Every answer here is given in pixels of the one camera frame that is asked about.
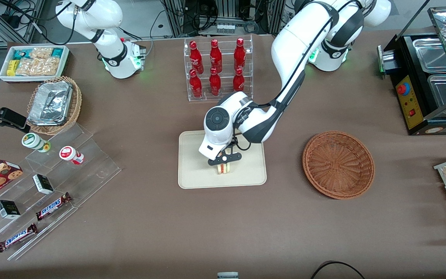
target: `red button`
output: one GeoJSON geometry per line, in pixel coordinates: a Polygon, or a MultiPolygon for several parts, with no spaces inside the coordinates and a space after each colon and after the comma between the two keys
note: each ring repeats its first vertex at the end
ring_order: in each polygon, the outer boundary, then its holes
{"type": "Polygon", "coordinates": [[[405,87],[405,85],[403,85],[403,84],[399,85],[397,87],[397,93],[400,95],[404,94],[406,92],[406,90],[407,90],[407,87],[405,87]]]}

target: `yellow snack package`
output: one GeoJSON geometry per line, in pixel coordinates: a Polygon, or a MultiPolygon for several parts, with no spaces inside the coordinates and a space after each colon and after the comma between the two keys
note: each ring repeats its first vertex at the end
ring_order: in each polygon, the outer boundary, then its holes
{"type": "Polygon", "coordinates": [[[18,68],[20,60],[10,60],[7,69],[7,76],[15,76],[15,71],[18,68]]]}

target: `acrylic bottle rack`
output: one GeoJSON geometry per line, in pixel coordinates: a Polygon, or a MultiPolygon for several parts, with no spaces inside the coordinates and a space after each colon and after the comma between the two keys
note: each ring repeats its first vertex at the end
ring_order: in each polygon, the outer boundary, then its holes
{"type": "Polygon", "coordinates": [[[2,257],[16,260],[41,241],[48,233],[61,224],[73,212],[78,210],[90,196],[120,172],[115,162],[104,153],[92,139],[92,134],[74,124],[65,131],[49,139],[51,150],[46,153],[34,151],[18,163],[24,174],[16,182],[0,190],[0,200],[14,201],[20,217],[3,219],[0,215],[0,242],[28,228],[35,223],[38,234],[26,237],[2,252],[2,257]],[[58,153],[66,145],[73,146],[84,154],[84,162],[74,165],[60,159],[58,153]],[[54,188],[52,194],[45,195],[37,191],[32,177],[42,174],[49,178],[54,188]],[[47,205],[68,192],[73,198],[58,210],[41,221],[35,215],[47,205]]]}
{"type": "Polygon", "coordinates": [[[237,38],[244,39],[245,49],[245,67],[242,75],[245,79],[244,93],[246,93],[251,99],[254,97],[254,69],[253,69],[253,42],[251,36],[221,36],[221,37],[200,37],[190,38],[184,41],[184,62],[185,62],[185,79],[187,80],[187,96],[189,101],[208,101],[208,100],[221,100],[228,94],[234,93],[233,90],[233,77],[235,76],[235,69],[233,67],[233,53],[237,46],[237,38]],[[211,52],[211,39],[218,39],[218,46],[220,47],[223,57],[223,71],[219,73],[221,78],[221,94],[219,96],[213,96],[211,94],[211,87],[209,86],[209,77],[211,69],[211,61],[209,60],[209,53],[211,52]],[[189,71],[192,68],[190,63],[190,48],[189,42],[195,41],[197,48],[202,55],[202,65],[204,66],[203,74],[198,75],[202,82],[202,98],[196,99],[189,83],[189,71]]]}

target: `red bottle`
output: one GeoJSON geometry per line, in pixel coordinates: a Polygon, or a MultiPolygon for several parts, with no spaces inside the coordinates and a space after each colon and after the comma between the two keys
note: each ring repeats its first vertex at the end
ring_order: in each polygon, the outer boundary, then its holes
{"type": "Polygon", "coordinates": [[[211,68],[211,76],[209,77],[209,84],[211,85],[211,94],[213,96],[220,95],[221,78],[218,75],[218,70],[215,67],[211,68]]]}
{"type": "Polygon", "coordinates": [[[191,41],[189,43],[189,46],[190,46],[190,63],[192,64],[192,68],[197,71],[197,74],[202,74],[204,72],[204,67],[202,65],[201,52],[197,49],[197,43],[191,41]]]}
{"type": "Polygon", "coordinates": [[[211,41],[211,53],[209,53],[209,57],[211,58],[211,67],[215,67],[218,73],[223,71],[223,58],[221,57],[221,50],[218,47],[217,39],[211,41]]]}
{"type": "Polygon", "coordinates": [[[244,69],[245,67],[245,49],[244,49],[244,39],[237,39],[237,47],[235,48],[235,52],[233,53],[234,64],[233,67],[235,70],[238,68],[244,69]]]}
{"type": "Polygon", "coordinates": [[[245,79],[242,76],[242,68],[235,70],[235,76],[233,77],[233,90],[234,91],[244,91],[245,79]]]}
{"type": "Polygon", "coordinates": [[[194,98],[200,99],[202,97],[202,83],[200,78],[197,76],[197,72],[194,69],[190,69],[190,88],[194,94],[194,98]]]}

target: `wicker basket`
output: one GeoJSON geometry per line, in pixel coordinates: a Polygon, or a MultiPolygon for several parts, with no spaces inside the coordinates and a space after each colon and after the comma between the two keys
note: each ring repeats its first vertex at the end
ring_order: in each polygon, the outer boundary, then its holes
{"type": "Polygon", "coordinates": [[[369,150],[357,138],[339,131],[315,135],[304,149],[302,166],[318,191],[339,200],[364,194],[375,177],[369,150]]]}
{"type": "MultiPolygon", "coordinates": [[[[67,122],[65,122],[64,125],[61,126],[37,126],[29,123],[27,121],[27,124],[30,126],[30,129],[32,131],[39,133],[39,134],[48,134],[49,136],[54,136],[59,131],[71,127],[73,123],[76,122],[78,119],[78,115],[80,114],[80,106],[82,105],[82,93],[80,92],[80,88],[78,88],[75,81],[73,81],[71,78],[66,76],[60,76],[57,78],[52,78],[48,81],[44,81],[45,83],[58,83],[59,81],[66,81],[67,83],[70,83],[73,86],[73,92],[72,92],[72,99],[70,102],[70,107],[67,115],[67,122]]],[[[27,113],[30,113],[30,109],[32,108],[32,104],[34,103],[34,98],[36,96],[37,89],[34,90],[34,94],[32,94],[32,97],[30,97],[29,105],[27,106],[27,113]]]]}

